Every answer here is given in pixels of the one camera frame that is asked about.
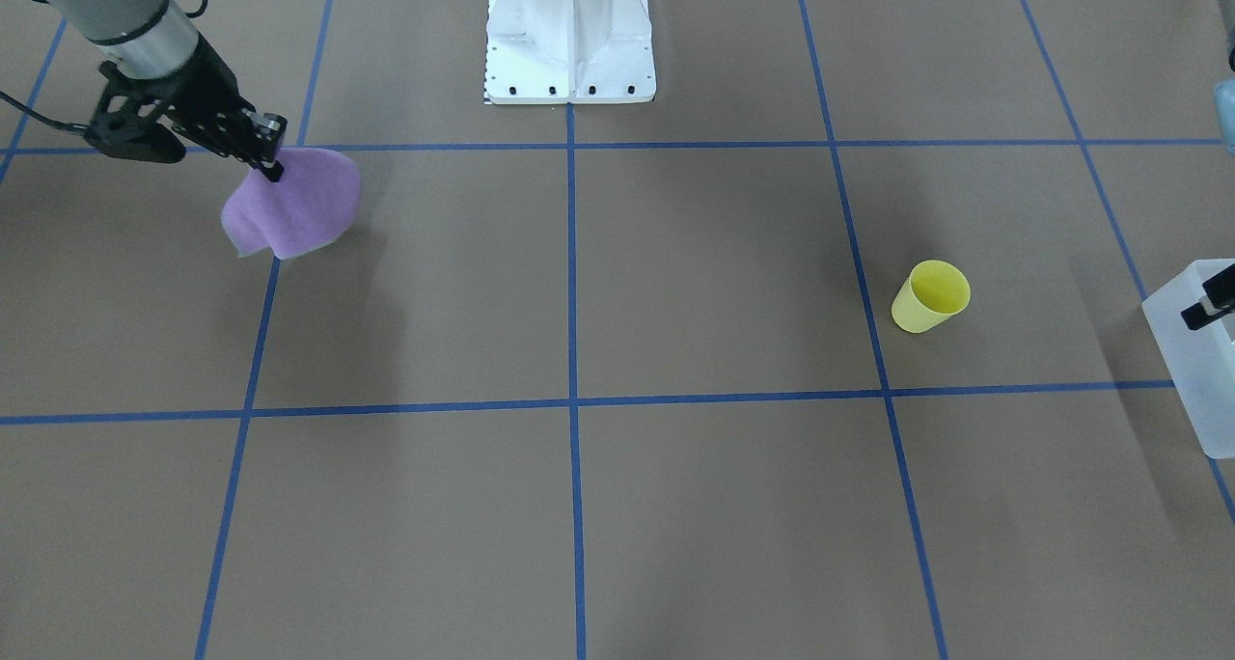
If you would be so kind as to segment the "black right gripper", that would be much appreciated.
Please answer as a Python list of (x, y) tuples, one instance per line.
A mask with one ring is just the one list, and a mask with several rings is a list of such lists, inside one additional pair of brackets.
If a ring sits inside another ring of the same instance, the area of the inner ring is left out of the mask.
[(186, 154), (182, 141), (188, 140), (217, 157), (253, 164), (266, 180), (282, 180), (284, 167), (278, 153), (287, 135), (287, 117), (257, 110), (240, 93), (233, 70), (205, 36), (198, 37), (185, 66), (167, 80), (173, 90), (164, 112), (170, 132), (162, 137), (161, 163), (180, 162)]

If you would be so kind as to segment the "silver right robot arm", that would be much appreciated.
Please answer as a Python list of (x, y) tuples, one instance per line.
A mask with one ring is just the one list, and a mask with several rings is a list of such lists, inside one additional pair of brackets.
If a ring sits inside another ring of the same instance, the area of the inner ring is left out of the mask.
[(86, 124), (67, 124), (116, 159), (174, 164), (194, 143), (282, 180), (287, 119), (261, 112), (174, 0), (41, 0), (104, 54), (105, 88)]

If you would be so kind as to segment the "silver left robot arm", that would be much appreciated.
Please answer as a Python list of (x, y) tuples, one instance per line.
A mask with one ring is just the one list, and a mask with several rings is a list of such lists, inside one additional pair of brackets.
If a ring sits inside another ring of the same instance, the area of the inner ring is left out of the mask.
[[(1223, 53), (1229, 70), (1234, 70), (1234, 0), (1216, 0), (1223, 30)], [(1221, 133), (1221, 145), (1228, 154), (1234, 154), (1234, 79), (1228, 78), (1213, 90), (1216, 103), (1216, 121)], [(1234, 309), (1234, 264), (1200, 283), (1198, 302), (1181, 311), (1188, 330), (1200, 330), (1223, 316), (1230, 316)]]

